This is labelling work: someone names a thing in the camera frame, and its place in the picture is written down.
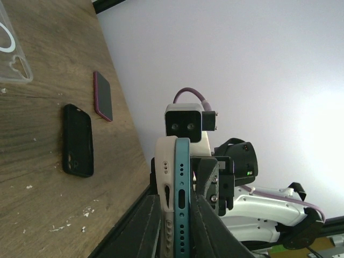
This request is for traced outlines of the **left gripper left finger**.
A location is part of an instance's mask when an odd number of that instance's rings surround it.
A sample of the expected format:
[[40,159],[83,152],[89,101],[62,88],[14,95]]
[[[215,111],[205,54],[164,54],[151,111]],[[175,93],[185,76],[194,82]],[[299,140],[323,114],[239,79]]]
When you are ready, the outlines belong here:
[[156,257],[161,223],[160,198],[148,195],[129,221],[116,229],[95,257]]

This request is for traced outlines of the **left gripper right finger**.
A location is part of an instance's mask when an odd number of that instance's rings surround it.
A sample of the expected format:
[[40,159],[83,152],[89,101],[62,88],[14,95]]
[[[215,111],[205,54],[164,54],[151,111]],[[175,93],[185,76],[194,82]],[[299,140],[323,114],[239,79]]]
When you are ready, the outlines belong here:
[[252,258],[215,214],[204,196],[191,194],[191,257]]

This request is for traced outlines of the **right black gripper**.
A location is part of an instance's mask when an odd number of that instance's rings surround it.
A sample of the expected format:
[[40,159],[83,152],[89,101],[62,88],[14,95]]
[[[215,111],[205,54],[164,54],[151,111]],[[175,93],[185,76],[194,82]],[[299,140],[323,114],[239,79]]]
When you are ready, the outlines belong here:
[[203,196],[218,216],[233,208],[234,162],[228,156],[192,157],[193,189]]

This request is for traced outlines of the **beige phone case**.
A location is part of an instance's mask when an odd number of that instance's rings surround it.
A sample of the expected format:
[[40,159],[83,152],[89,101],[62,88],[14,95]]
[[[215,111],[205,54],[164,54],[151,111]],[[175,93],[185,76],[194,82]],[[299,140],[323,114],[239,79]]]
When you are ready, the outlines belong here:
[[176,136],[158,138],[155,177],[161,203],[160,256],[174,257],[174,171]]

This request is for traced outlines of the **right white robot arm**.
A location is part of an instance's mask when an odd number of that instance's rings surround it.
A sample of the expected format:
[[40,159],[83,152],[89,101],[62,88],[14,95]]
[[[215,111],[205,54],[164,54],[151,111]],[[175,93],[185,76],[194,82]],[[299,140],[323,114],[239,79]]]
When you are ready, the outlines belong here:
[[194,189],[204,196],[225,228],[243,243],[278,243],[289,250],[310,246],[326,218],[306,202],[297,182],[285,188],[256,188],[256,152],[250,142],[230,138],[211,150],[204,137],[190,146]]

